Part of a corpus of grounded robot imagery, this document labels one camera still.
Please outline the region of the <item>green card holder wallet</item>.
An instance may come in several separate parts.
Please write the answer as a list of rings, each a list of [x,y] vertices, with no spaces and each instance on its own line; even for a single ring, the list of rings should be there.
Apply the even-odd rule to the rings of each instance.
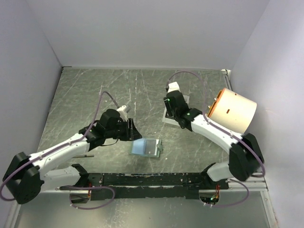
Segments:
[[[142,157],[154,157],[158,158],[162,151],[161,139],[147,139],[142,138],[133,141],[130,154]]]

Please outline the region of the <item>dark credit card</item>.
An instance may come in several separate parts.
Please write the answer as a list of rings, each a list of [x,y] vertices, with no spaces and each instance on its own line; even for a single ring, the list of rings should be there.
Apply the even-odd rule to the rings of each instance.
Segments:
[[[156,151],[156,140],[155,139],[147,139],[145,154],[146,155],[154,155]]]

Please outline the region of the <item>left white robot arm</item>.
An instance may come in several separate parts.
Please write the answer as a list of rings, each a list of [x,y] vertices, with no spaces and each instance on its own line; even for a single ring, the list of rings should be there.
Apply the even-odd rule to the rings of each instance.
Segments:
[[[124,112],[108,109],[98,120],[79,130],[62,143],[41,152],[16,154],[3,176],[1,188],[7,187],[12,201],[25,204],[39,193],[65,185],[82,190],[88,186],[88,173],[81,165],[56,170],[61,162],[104,145],[107,139],[132,142],[142,138],[132,118]]]

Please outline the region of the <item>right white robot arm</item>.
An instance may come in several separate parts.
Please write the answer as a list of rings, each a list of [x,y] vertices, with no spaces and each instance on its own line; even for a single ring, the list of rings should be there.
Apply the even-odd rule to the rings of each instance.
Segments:
[[[189,108],[183,94],[171,91],[164,97],[169,117],[182,129],[198,133],[228,153],[227,162],[215,163],[205,169],[202,185],[212,189],[218,181],[235,178],[246,181],[249,177],[264,177],[264,158],[254,135],[236,133],[209,119],[202,111]]]

